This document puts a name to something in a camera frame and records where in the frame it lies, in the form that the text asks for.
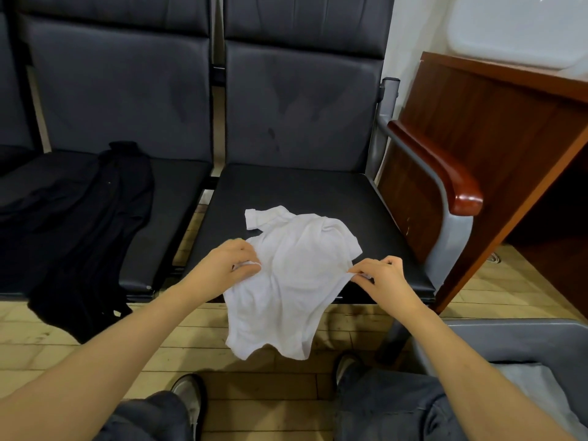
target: white wall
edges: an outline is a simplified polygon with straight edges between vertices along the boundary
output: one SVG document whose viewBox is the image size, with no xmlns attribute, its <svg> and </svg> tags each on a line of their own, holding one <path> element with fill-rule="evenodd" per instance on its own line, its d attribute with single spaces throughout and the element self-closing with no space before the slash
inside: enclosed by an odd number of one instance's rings
<svg viewBox="0 0 588 441">
<path fill-rule="evenodd" d="M 447 53 L 445 32 L 452 0 L 395 0 L 382 77 L 401 80 L 397 118 L 415 77 L 423 51 Z"/>
</svg>

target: shoe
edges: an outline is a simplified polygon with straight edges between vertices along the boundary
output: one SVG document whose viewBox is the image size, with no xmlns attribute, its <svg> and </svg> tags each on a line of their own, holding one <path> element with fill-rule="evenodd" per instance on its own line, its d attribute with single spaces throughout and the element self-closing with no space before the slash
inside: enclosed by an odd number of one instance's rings
<svg viewBox="0 0 588 441">
<path fill-rule="evenodd" d="M 196 373 L 179 378 L 172 385 L 171 392 L 177 395 L 187 408 L 194 441 L 202 436 L 202 425 L 208 408 L 208 397 L 204 381 Z"/>
<path fill-rule="evenodd" d="M 345 375 L 345 372 L 348 370 L 348 368 L 356 363 L 361 365 L 364 364 L 362 359 L 353 351 L 344 351 L 339 355 L 339 357 L 337 357 L 337 359 L 335 359 L 332 373 L 333 386 L 335 390 L 337 390 L 339 387 L 339 382 Z"/>
</svg>

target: gray plastic bin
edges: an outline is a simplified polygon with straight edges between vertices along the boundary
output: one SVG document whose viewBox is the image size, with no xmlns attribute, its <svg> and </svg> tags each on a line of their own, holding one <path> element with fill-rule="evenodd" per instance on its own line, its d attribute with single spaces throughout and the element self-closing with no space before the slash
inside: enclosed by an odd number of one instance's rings
<svg viewBox="0 0 588 441">
<path fill-rule="evenodd" d="M 516 318 L 445 320 L 489 362 L 539 362 L 551 369 L 570 408 L 588 427 L 588 325 L 568 319 Z M 436 376 L 422 347 L 414 342 L 416 361 Z"/>
</svg>

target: black jacket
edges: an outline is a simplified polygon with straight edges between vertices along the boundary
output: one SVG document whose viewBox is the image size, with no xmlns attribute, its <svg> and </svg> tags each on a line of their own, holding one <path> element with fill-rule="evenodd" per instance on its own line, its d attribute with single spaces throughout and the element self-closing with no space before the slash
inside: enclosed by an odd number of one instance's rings
<svg viewBox="0 0 588 441">
<path fill-rule="evenodd" d="M 131 142 L 0 207 L 0 292 L 23 293 L 41 320 L 80 343 L 130 313 L 118 284 L 129 244 L 148 221 L 149 157 Z"/>
</svg>

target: floor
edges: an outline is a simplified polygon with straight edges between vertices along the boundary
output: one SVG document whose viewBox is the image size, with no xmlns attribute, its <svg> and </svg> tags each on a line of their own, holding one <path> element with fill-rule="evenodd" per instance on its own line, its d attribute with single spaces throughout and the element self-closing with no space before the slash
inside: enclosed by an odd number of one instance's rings
<svg viewBox="0 0 588 441">
<path fill-rule="evenodd" d="M 185 264 L 206 206 L 199 206 L 174 259 Z M 511 246 L 502 262 L 486 263 L 443 312 L 445 318 L 585 319 Z M 187 371 L 208 386 L 205 441 L 332 439 L 330 370 L 343 349 L 373 363 L 392 319 L 377 306 L 331 305 L 308 360 L 286 359 L 273 348 L 237 359 L 224 345 L 224 304 L 195 310 L 145 366 L 128 398 L 167 389 Z M 39 376 L 76 349 L 67 333 L 40 322 L 25 304 L 0 302 L 0 396 Z"/>
</svg>

